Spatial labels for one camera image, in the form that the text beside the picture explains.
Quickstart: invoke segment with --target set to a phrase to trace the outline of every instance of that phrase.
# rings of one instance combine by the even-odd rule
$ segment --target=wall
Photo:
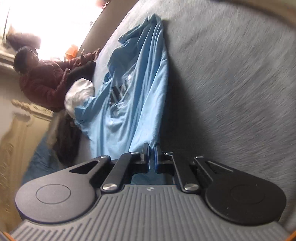
[[[0,68],[0,139],[9,129],[13,113],[25,113],[25,111],[11,104],[13,99],[30,103],[20,90],[16,73],[4,71]]]
[[[138,0],[111,0],[104,8],[86,36],[78,53],[94,52],[104,47],[115,29]]]

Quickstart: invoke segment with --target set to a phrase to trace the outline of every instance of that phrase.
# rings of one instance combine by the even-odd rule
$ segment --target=bright light
[[[96,0],[14,0],[9,22],[19,32],[41,37],[40,59],[57,57],[63,60],[65,52],[75,44],[81,46],[102,9]]]

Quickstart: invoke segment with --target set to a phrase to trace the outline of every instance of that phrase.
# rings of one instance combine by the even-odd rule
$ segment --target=orange object
[[[103,8],[107,1],[104,0],[96,0],[96,6],[99,8]]]
[[[9,241],[15,241],[15,239],[11,237],[7,232],[3,232],[3,234],[8,238]]]
[[[296,239],[296,231],[292,233],[285,241],[295,241]]]
[[[66,58],[68,60],[75,58],[77,55],[77,52],[78,52],[78,47],[76,45],[72,44],[71,47],[65,53]]]

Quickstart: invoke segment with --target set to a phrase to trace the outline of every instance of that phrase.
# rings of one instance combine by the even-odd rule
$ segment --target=blue t-shirt
[[[119,42],[98,96],[75,108],[76,124],[89,137],[94,158],[117,159],[158,141],[168,84],[161,19],[152,15]]]

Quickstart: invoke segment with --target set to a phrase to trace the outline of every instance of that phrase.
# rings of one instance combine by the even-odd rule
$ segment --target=metal screw
[[[199,186],[194,183],[188,183],[184,186],[184,189],[186,191],[196,191],[197,189],[199,189]]]
[[[114,183],[107,183],[104,184],[102,188],[106,191],[114,191],[117,189],[117,185]]]

